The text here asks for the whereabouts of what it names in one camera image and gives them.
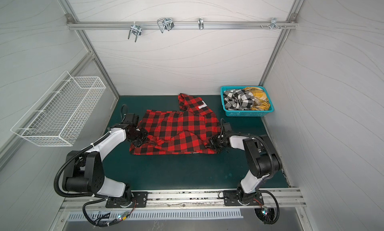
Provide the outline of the red black plaid shirt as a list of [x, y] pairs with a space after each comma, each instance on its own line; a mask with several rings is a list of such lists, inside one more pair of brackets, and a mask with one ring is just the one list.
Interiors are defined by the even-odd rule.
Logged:
[[147, 110], [139, 128], [148, 141], [130, 146], [133, 155], [217, 154], [210, 140], [221, 133], [219, 120], [201, 97], [179, 94], [179, 111]]

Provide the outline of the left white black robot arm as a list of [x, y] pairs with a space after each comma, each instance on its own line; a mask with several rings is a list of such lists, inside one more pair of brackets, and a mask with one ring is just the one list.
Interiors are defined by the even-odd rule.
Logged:
[[54, 178], [55, 192], [64, 198], [97, 197], [131, 203], [129, 184], [106, 177], [103, 161], [117, 146], [128, 141], [141, 147], [148, 141], [148, 131], [139, 128], [139, 117], [121, 107], [121, 122], [80, 151], [71, 151]]

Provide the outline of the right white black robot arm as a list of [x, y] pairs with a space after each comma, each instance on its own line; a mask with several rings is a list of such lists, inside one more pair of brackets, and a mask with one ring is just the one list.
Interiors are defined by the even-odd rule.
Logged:
[[267, 135], [236, 134], [224, 119], [220, 120], [219, 134], [210, 139], [210, 147], [218, 152], [228, 147], [245, 152], [247, 174], [235, 191], [222, 191], [219, 194], [219, 198], [227, 202], [243, 206], [256, 202], [263, 197], [261, 186], [282, 169], [281, 159]]

